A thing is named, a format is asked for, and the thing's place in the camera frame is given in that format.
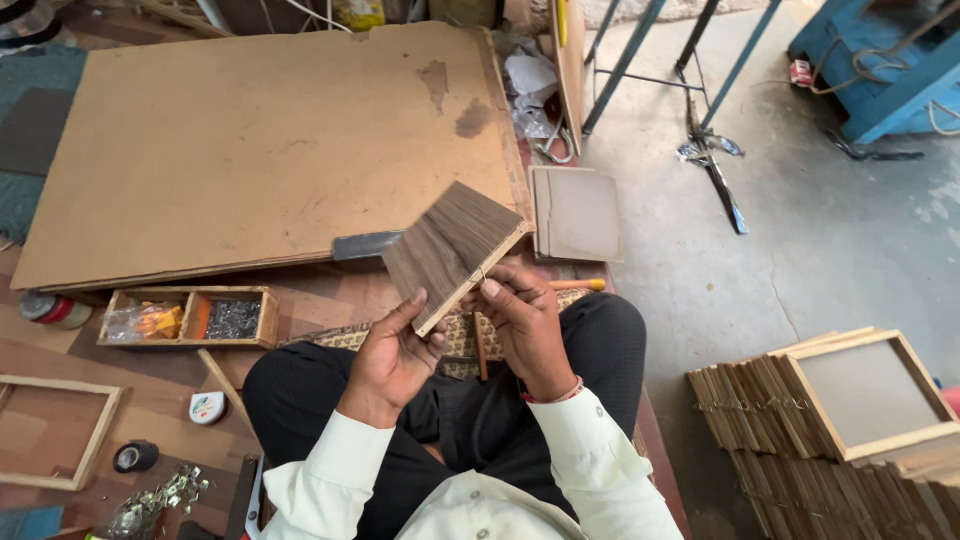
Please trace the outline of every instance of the wooden frame corner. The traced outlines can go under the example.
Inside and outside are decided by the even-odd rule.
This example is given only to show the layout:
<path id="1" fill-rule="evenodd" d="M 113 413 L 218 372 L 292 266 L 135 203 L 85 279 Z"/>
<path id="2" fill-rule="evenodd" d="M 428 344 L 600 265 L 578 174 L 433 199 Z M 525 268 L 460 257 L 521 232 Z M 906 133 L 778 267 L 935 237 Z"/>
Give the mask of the wooden frame corner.
<path id="1" fill-rule="evenodd" d="M 104 394 L 108 396 L 107 404 L 104 405 L 104 410 L 100 413 L 97 426 L 90 435 L 90 440 L 86 444 L 86 450 L 84 450 L 84 456 L 81 458 L 80 465 L 77 466 L 77 472 L 72 479 L 53 479 L 35 475 L 21 475 L 19 473 L 0 473 L 0 483 L 61 489 L 64 491 L 80 491 L 84 489 L 90 480 L 90 476 L 93 474 L 96 457 L 100 453 L 104 441 L 107 440 L 107 433 L 113 423 L 113 417 L 116 415 L 117 408 L 120 406 L 120 399 L 125 389 L 119 386 L 88 384 L 75 380 L 38 379 L 36 377 L 16 377 L 13 375 L 0 376 L 0 385 L 3 385 L 2 389 L 0 389 L 0 408 L 3 407 L 6 400 L 10 397 L 12 389 L 15 386 L 52 388 L 55 390 Z"/>

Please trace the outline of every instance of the black tape roll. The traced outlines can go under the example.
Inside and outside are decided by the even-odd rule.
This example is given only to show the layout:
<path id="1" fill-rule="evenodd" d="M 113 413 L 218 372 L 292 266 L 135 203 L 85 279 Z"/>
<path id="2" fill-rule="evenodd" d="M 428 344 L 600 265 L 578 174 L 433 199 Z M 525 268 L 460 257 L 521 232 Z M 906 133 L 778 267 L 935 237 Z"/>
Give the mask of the black tape roll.
<path id="1" fill-rule="evenodd" d="M 146 471 L 160 459 L 160 448 L 147 441 L 131 441 L 113 457 L 113 470 L 126 474 Z"/>

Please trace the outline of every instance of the knee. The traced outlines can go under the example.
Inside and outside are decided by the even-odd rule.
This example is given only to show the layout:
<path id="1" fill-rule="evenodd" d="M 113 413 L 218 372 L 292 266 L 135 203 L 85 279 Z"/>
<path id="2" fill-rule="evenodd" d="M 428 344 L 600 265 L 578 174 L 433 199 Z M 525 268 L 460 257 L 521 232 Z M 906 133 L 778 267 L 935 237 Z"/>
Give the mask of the knee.
<path id="1" fill-rule="evenodd" d="M 646 334 L 646 323 L 639 309 L 622 296 L 597 292 L 587 295 L 580 302 L 584 303 L 585 312 L 591 319 Z"/>
<path id="2" fill-rule="evenodd" d="M 260 358 L 243 383 L 243 403 L 247 408 L 258 408 L 271 403 L 276 392 L 282 392 L 291 355 L 286 349 L 270 351 Z"/>

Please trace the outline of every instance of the cable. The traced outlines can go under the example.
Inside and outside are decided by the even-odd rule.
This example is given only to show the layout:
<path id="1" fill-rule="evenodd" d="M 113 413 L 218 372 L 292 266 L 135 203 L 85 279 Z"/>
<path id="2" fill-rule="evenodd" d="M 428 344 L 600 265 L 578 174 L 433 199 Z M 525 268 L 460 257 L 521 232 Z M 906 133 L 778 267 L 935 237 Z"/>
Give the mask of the cable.
<path id="1" fill-rule="evenodd" d="M 270 28 L 271 34 L 276 34 L 276 29 L 274 28 L 274 21 L 270 18 L 270 10 L 267 9 L 267 2 L 265 0 L 260 0 L 260 7 L 263 8 L 263 14 L 267 17 L 267 27 Z"/>
<path id="2" fill-rule="evenodd" d="M 942 110 L 943 112 L 946 112 L 950 116 L 953 116 L 954 118 L 960 118 L 960 113 L 947 109 L 946 107 L 944 107 L 943 105 L 940 105 L 936 101 L 931 101 L 930 103 L 926 104 L 926 113 L 930 118 L 930 125 L 933 126 L 933 131 L 937 132 L 940 135 L 946 135 L 946 136 L 960 135 L 960 130 L 954 130 L 952 132 L 949 132 L 941 129 L 940 126 L 937 125 L 937 121 L 933 117 L 934 106 L 936 106 L 937 109 Z"/>
<path id="3" fill-rule="evenodd" d="M 353 31 L 352 31 L 351 29 L 347 28 L 346 26 L 340 24 L 339 22 L 333 22 L 332 20 L 330 20 L 330 19 L 328 19 L 328 18 L 326 18 L 326 17 L 321 17 L 321 16 L 317 15 L 316 13 L 311 12 L 310 10 L 308 10 L 307 8 L 305 8 L 304 6 L 301 6 L 298 2 L 295 2 L 294 0 L 286 0 L 286 2 L 287 2 L 288 4 L 290 4 L 291 6 L 293 6 L 294 8 L 297 8 L 298 10 L 300 10 L 300 11 L 302 11 L 302 12 L 308 14 L 308 15 L 313 15 L 313 16 L 319 18 L 321 21 L 323 21 L 323 22 L 325 22 L 325 23 L 332 24 L 333 26 L 336 26 L 337 28 L 339 28 L 340 30 L 343 30 L 344 32 L 347 32 L 348 34 L 353 34 Z"/>
<path id="4" fill-rule="evenodd" d="M 850 21 L 850 23 L 847 25 L 847 28 L 844 29 L 844 32 L 838 33 L 837 37 L 833 40 L 833 42 L 830 43 L 829 47 L 827 47 L 827 51 L 824 52 L 823 57 L 820 59 L 819 62 L 817 62 L 817 64 L 813 68 L 813 74 L 811 78 L 814 84 L 816 84 L 817 78 L 820 76 L 820 70 L 823 67 L 823 65 L 827 62 L 827 58 L 829 57 L 830 52 L 833 51 L 833 47 L 835 47 L 837 43 L 839 43 L 843 39 L 843 34 L 847 30 L 849 30 L 849 28 L 853 25 L 855 21 L 863 17 L 863 15 L 874 4 L 874 2 L 876 2 L 876 0 L 871 0 L 869 3 L 867 3 L 867 5 L 864 6 L 862 10 L 860 10 L 860 13 L 858 13 L 857 16 Z M 890 85 L 891 84 L 890 81 L 887 81 L 885 79 L 880 79 L 877 75 L 874 75 L 874 71 L 878 69 L 903 69 L 903 70 L 910 69 L 910 65 L 906 61 L 904 61 L 902 58 L 900 58 L 897 55 L 897 53 L 901 49 L 909 45 L 910 43 L 913 43 L 914 41 L 919 39 L 921 36 L 929 32 L 930 29 L 937 26 L 938 24 L 940 24 L 941 22 L 943 22 L 945 19 L 947 19 L 949 16 L 953 15 L 956 12 L 960 12 L 960 0 L 954 1 L 948 8 L 940 11 L 935 16 L 931 17 L 930 20 L 926 21 L 926 23 L 923 26 L 918 28 L 909 36 L 901 39 L 889 51 L 882 51 L 880 49 L 864 49 L 862 51 L 858 51 L 855 55 L 853 55 L 853 58 L 852 58 L 853 70 L 856 71 L 855 77 L 852 77 L 837 86 L 831 86 L 830 88 L 827 88 L 824 90 L 821 90 L 816 86 L 811 85 L 810 91 L 814 95 L 818 95 L 818 96 L 831 94 L 833 92 L 842 90 L 847 86 L 852 85 L 853 83 L 856 83 L 860 79 L 867 79 L 882 85 Z M 877 66 L 874 66 L 872 68 L 867 68 L 863 66 L 863 62 L 862 62 L 863 57 L 866 57 L 866 56 L 881 56 L 881 57 L 886 57 L 887 59 L 893 59 L 896 62 L 884 61 Z M 926 111 L 927 111 L 927 116 L 930 119 L 930 126 L 933 128 L 933 131 L 935 131 L 939 135 L 948 135 L 948 136 L 960 135 L 960 130 L 955 130 L 952 132 L 946 131 L 941 129 L 940 126 L 937 125 L 937 122 L 933 117 L 934 106 L 942 110 L 943 112 L 946 112 L 947 114 L 953 116 L 954 118 L 960 119 L 960 113 L 950 110 L 936 101 L 930 101 L 930 103 L 926 104 Z"/>

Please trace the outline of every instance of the black plastic strip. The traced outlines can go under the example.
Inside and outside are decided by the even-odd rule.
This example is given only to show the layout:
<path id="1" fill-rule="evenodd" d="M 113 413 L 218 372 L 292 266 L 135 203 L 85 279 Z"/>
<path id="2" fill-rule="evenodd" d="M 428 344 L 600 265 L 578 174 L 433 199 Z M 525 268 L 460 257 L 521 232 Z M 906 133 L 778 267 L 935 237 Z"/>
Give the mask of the black plastic strip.
<path id="1" fill-rule="evenodd" d="M 0 24 L 7 24 L 27 14 L 36 7 L 36 0 L 19 0 L 0 10 Z"/>
<path id="2" fill-rule="evenodd" d="M 11 37 L 10 39 L 0 39 L 0 49 L 19 49 L 20 47 L 26 47 L 27 45 L 39 45 L 40 43 L 46 43 L 47 41 L 57 37 L 57 34 L 60 33 L 60 29 L 63 28 L 63 23 L 59 19 L 54 19 L 50 23 L 50 26 L 46 30 L 37 32 L 30 36 L 24 37 Z"/>

